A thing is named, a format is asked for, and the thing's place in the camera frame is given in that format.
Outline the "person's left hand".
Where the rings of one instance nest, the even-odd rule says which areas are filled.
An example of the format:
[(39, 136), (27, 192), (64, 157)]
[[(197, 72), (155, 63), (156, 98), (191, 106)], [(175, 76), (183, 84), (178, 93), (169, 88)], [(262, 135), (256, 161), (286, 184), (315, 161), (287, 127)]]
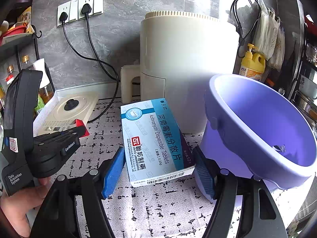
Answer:
[(27, 187), (11, 196), (3, 191), (1, 210), (20, 237), (30, 237), (31, 227), (26, 214), (31, 209), (41, 206), (51, 187), (50, 180), (50, 177), (38, 179), (39, 186)]

